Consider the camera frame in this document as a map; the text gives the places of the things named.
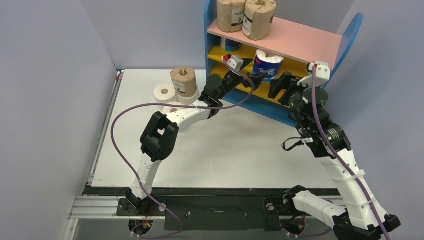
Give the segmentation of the blue plastic tissue roll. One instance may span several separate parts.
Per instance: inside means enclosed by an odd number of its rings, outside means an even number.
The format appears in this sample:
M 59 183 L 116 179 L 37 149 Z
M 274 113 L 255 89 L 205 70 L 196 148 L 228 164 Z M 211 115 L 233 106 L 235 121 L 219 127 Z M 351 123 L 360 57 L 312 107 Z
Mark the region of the blue plastic tissue roll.
M 235 52 L 241 48 L 243 44 L 225 37 L 220 38 L 220 47 L 227 52 Z

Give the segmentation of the brown roll cloud logo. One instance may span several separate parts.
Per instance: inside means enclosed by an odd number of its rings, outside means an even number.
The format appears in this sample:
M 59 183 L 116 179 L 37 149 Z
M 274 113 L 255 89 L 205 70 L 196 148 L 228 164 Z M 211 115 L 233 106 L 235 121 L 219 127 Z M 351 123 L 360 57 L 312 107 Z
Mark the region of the brown roll cloud logo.
M 247 0 L 242 33 L 254 41 L 267 37 L 271 32 L 276 8 L 274 0 Z

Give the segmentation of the brown roll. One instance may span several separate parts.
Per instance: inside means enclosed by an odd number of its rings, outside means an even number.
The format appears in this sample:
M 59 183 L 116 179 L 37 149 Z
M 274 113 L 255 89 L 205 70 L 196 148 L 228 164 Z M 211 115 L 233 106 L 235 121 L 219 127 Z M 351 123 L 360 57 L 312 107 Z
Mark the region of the brown roll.
M 188 66 L 179 66 L 170 72 L 170 77 L 177 94 L 190 98 L 197 91 L 195 70 Z
M 243 28 L 246 0 L 217 0 L 217 26 L 226 33 Z

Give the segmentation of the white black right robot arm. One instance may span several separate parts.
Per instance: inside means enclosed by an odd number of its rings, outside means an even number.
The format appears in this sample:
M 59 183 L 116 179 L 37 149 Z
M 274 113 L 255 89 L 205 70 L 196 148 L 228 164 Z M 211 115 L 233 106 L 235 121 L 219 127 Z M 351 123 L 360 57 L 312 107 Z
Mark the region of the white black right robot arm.
M 297 185 L 287 190 L 283 209 L 294 216 L 310 215 L 330 227 L 339 240 L 379 240 L 401 225 L 396 215 L 379 204 L 358 167 L 350 140 L 324 107 L 328 93 L 316 83 L 303 83 L 285 72 L 270 82 L 268 96 L 281 94 L 289 118 L 299 133 L 296 146 L 307 146 L 334 182 L 343 205 L 314 195 Z

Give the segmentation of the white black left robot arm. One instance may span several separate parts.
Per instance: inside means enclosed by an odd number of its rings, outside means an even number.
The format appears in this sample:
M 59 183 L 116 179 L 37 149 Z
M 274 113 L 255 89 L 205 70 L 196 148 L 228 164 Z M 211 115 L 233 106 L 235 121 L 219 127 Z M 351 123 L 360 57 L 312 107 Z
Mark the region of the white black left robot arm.
M 140 137 L 141 152 L 147 158 L 140 161 L 136 179 L 125 194 L 129 208 L 136 215 L 150 210 L 152 201 L 149 195 L 154 179 L 162 161 L 173 152 L 179 131 L 214 117 L 223 107 L 221 100 L 238 85 L 255 91 L 262 83 L 266 74 L 244 75 L 241 72 L 253 59 L 243 58 L 241 61 L 242 64 L 238 64 L 234 57 L 223 60 L 229 71 L 224 77 L 218 74 L 208 76 L 200 97 L 193 104 L 172 113 L 156 112 L 152 115 Z

